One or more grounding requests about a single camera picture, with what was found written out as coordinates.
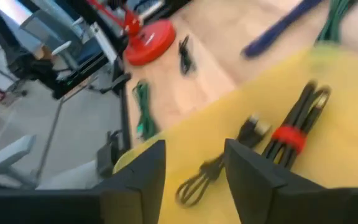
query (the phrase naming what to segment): black cord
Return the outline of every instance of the black cord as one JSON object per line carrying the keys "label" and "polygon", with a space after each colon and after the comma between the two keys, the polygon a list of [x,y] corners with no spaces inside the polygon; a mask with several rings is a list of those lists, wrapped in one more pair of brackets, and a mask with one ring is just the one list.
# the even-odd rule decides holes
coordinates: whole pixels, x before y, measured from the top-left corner
{"label": "black cord", "polygon": [[[328,87],[323,87],[316,91],[316,86],[317,83],[313,81],[305,86],[299,100],[290,110],[282,125],[292,126],[305,135],[310,132],[331,93]],[[283,154],[278,164],[290,169],[297,156],[297,151],[292,145],[278,140],[271,140],[263,151],[262,156],[274,161],[280,150],[283,151]]]}
{"label": "black cord", "polygon": [[[258,122],[255,116],[251,116],[242,125],[237,140],[241,144],[252,148],[261,142],[269,129],[270,126]],[[212,161],[204,162],[200,166],[200,172],[196,176],[186,180],[179,186],[176,192],[177,202],[186,207],[196,205],[203,197],[208,185],[218,179],[223,167],[223,154]],[[190,201],[197,192],[199,194],[195,196],[193,201]]]}
{"label": "black cord", "polygon": [[179,41],[180,71],[183,75],[186,75],[190,69],[196,69],[195,63],[191,59],[189,50],[187,49],[188,41],[189,36],[186,36],[183,41]]}

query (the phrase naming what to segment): red velcro strap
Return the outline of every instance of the red velcro strap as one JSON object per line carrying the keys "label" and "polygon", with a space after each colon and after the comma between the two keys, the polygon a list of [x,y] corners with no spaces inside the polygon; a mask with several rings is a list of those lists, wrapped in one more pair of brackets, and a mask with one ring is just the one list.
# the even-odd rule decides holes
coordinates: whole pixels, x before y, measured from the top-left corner
{"label": "red velcro strap", "polygon": [[293,146],[299,154],[305,146],[306,135],[293,126],[281,126],[273,133],[273,140],[279,140]]}

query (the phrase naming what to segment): green cord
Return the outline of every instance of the green cord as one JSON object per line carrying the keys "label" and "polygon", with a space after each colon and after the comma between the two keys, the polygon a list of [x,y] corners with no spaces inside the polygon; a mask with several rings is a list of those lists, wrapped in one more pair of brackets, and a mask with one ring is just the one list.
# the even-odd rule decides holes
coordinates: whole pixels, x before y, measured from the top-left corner
{"label": "green cord", "polygon": [[328,40],[340,43],[341,34],[339,26],[341,21],[357,1],[358,0],[331,0],[327,21],[317,37],[316,42]]}
{"label": "green cord", "polygon": [[150,114],[149,84],[145,80],[139,81],[132,90],[132,93],[140,109],[140,118],[137,123],[136,134],[138,137],[142,137],[143,140],[148,140],[158,133],[157,125]]}

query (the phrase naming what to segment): wooden table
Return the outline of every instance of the wooden table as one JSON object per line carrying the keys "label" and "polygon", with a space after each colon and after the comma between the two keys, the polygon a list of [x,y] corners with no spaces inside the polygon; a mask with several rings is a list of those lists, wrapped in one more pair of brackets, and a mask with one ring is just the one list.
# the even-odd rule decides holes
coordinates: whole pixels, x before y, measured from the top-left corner
{"label": "wooden table", "polygon": [[[358,55],[337,48],[318,48],[241,84],[122,157],[134,158],[156,140],[165,139],[167,168],[159,223],[239,223],[224,172],[193,208],[179,206],[175,192],[197,174],[204,161],[222,153],[225,139],[235,138],[250,114],[257,113],[274,129],[280,126],[310,79],[320,86],[329,85],[332,93],[291,171],[327,188],[358,187]],[[259,144],[257,152],[262,152],[270,135]]]}
{"label": "wooden table", "polygon": [[[241,49],[254,40],[300,0],[194,0],[170,19],[177,39],[156,61],[143,67],[127,66],[132,136],[139,109],[132,97],[136,83],[145,78],[151,86],[151,110],[161,130],[172,127],[194,111],[235,90],[241,83],[298,51],[312,47],[328,15],[322,2],[290,26],[266,53],[246,60]],[[190,49],[198,70],[183,77],[179,70],[178,41],[190,35]],[[358,52],[358,5],[342,23],[342,44]]]}

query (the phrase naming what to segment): yellow cutting mat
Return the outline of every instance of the yellow cutting mat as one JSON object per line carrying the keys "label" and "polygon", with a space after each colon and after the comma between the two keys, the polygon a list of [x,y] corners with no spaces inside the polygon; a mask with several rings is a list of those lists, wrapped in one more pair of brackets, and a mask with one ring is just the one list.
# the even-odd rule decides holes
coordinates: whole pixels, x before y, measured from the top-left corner
{"label": "yellow cutting mat", "polygon": [[[160,223],[239,223],[224,173],[193,208],[175,203],[176,189],[197,173],[203,161],[222,153],[224,140],[235,138],[249,115],[256,113],[273,128],[278,127],[310,79],[329,85],[332,93],[292,171],[328,188],[358,187],[358,55],[335,46],[306,50],[266,70],[178,126],[136,147],[118,167],[127,163],[125,158],[133,158],[156,140],[165,139],[167,175]],[[269,137],[260,144],[259,152]]]}

